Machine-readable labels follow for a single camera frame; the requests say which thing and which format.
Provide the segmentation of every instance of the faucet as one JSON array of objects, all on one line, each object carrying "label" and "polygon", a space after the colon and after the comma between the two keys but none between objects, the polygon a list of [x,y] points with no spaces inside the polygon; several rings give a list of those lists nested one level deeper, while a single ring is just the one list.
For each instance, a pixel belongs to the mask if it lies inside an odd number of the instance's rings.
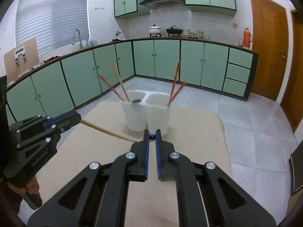
[{"label": "faucet", "polygon": [[76,29],[76,30],[74,31],[74,40],[73,40],[72,45],[75,45],[75,34],[76,34],[76,31],[78,31],[78,33],[79,33],[80,49],[83,49],[83,46],[82,46],[82,43],[81,43],[81,35],[80,35],[80,31],[79,31],[78,29]]}]

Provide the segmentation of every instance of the white pot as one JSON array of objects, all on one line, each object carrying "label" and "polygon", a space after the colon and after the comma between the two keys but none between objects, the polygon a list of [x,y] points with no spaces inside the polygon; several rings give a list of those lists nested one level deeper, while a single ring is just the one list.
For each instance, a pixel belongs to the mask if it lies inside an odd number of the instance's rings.
[{"label": "white pot", "polygon": [[149,28],[148,33],[149,34],[161,34],[161,28],[156,25],[153,25],[152,27]]}]

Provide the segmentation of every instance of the window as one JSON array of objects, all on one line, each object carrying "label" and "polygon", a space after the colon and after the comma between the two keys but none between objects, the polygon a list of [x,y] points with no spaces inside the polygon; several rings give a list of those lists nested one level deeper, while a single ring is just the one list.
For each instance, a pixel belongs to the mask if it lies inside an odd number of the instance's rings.
[{"label": "window", "polygon": [[75,29],[81,40],[89,39],[87,0],[19,1],[16,45],[35,37],[40,55],[71,44]]}]

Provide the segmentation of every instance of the silver bolt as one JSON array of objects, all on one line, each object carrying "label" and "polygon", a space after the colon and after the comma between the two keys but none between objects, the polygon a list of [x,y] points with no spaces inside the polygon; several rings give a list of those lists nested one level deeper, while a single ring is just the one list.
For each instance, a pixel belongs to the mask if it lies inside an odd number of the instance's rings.
[{"label": "silver bolt", "polygon": [[133,159],[133,158],[135,158],[136,154],[133,152],[128,152],[125,156],[128,159]]},{"label": "silver bolt", "polygon": [[99,163],[98,162],[92,162],[89,164],[89,168],[92,170],[96,170],[99,167]]},{"label": "silver bolt", "polygon": [[170,156],[171,158],[173,158],[173,159],[177,159],[177,158],[180,157],[180,154],[177,153],[177,152],[172,152],[169,156]]},{"label": "silver bolt", "polygon": [[216,167],[216,165],[213,162],[207,162],[206,163],[206,168],[208,168],[210,170],[215,169],[215,167]]}]

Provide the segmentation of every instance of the red thermos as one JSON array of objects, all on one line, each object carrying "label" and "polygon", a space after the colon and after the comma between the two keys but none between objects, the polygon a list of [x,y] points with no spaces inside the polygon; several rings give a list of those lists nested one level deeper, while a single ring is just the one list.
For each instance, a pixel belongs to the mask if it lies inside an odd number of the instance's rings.
[{"label": "red thermos", "polygon": [[250,43],[252,42],[252,35],[249,29],[246,27],[243,35],[243,47],[250,48]]}]

